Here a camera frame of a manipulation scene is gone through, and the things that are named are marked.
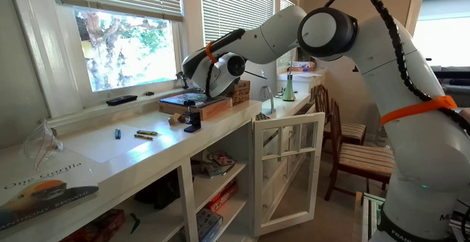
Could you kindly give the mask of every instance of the black remote control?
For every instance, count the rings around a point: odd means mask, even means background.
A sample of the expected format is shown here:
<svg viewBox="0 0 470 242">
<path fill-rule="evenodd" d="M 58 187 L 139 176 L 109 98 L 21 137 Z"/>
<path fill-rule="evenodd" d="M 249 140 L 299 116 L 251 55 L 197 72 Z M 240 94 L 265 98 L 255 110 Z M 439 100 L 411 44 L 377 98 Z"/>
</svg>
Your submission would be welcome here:
<svg viewBox="0 0 470 242">
<path fill-rule="evenodd" d="M 116 106 L 116 105 L 127 103 L 133 100 L 137 100 L 137 95 L 126 95 L 126 96 L 114 98 L 112 100 L 107 100 L 106 103 L 109 106 Z"/>
</svg>

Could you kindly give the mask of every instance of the orange band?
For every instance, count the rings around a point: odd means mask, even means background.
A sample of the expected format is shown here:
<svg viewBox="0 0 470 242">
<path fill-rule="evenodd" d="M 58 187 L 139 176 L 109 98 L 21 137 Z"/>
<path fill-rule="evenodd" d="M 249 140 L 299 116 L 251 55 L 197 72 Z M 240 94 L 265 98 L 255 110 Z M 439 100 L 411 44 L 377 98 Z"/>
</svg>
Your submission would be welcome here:
<svg viewBox="0 0 470 242">
<path fill-rule="evenodd" d="M 210 41 L 207 45 L 206 45 L 206 55 L 209 57 L 210 61 L 212 61 L 213 63 L 217 63 L 218 60 L 215 59 L 215 57 L 212 55 L 212 53 L 210 53 L 210 46 L 212 45 L 214 41 Z"/>
<path fill-rule="evenodd" d="M 382 124 L 385 124 L 385 123 L 390 122 L 391 120 L 404 118 L 410 115 L 417 115 L 419 113 L 425 113 L 425 112 L 437 110 L 439 108 L 455 109 L 457 108 L 457 105 L 453 101 L 452 97 L 445 95 L 445 96 L 441 96 L 430 101 L 406 106 L 404 108 L 395 110 L 393 112 L 389 112 L 380 118 L 380 122 Z"/>
</svg>

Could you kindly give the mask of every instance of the striped chair seat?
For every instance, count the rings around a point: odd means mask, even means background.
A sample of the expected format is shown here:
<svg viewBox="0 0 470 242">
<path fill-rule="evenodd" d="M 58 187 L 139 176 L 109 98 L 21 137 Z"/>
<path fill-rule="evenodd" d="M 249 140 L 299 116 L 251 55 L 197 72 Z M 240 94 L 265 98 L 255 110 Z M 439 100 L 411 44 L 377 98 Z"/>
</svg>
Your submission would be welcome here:
<svg viewBox="0 0 470 242">
<path fill-rule="evenodd" d="M 328 122 L 323 131 L 331 133 L 331 125 Z M 343 137 L 361 139 L 366 132 L 366 125 L 359 123 L 343 123 L 341 122 L 341 134 Z"/>
<path fill-rule="evenodd" d="M 339 164 L 369 172 L 391 175 L 395 156 L 388 149 L 343 143 Z"/>
</svg>

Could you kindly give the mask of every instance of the clear plastic bag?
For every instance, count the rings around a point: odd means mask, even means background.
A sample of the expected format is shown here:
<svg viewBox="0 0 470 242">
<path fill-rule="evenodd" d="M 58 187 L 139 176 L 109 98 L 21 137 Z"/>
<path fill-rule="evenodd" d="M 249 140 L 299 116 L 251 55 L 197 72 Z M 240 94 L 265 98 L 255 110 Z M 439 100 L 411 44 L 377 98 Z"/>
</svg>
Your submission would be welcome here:
<svg viewBox="0 0 470 242">
<path fill-rule="evenodd" d="M 44 160 L 47 160 L 55 152 L 62 150 L 64 150 L 62 141 L 55 138 L 52 130 L 47 126 L 47 121 L 44 119 L 42 124 L 23 142 L 20 153 L 33 160 L 33 169 L 37 170 Z"/>
</svg>

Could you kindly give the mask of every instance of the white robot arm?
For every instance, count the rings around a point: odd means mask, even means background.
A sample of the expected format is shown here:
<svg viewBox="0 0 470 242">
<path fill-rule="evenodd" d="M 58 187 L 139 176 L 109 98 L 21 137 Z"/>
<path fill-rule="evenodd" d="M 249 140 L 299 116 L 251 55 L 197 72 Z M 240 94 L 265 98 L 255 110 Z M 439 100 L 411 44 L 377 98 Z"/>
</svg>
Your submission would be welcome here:
<svg viewBox="0 0 470 242">
<path fill-rule="evenodd" d="M 235 30 L 208 51 L 203 48 L 186 58 L 183 71 L 216 96 L 240 77 L 246 60 L 265 64 L 300 46 L 320 60 L 343 55 L 354 60 L 381 115 L 444 95 L 410 34 L 380 0 L 371 2 L 381 16 L 361 24 L 329 8 L 333 1 L 309 14 L 292 6 L 256 29 Z M 218 62 L 212 63 L 208 53 Z M 468 122 L 452 110 L 439 109 L 393 120 L 385 128 L 397 166 L 380 231 L 371 241 L 444 239 L 457 192 L 470 182 Z"/>
</svg>

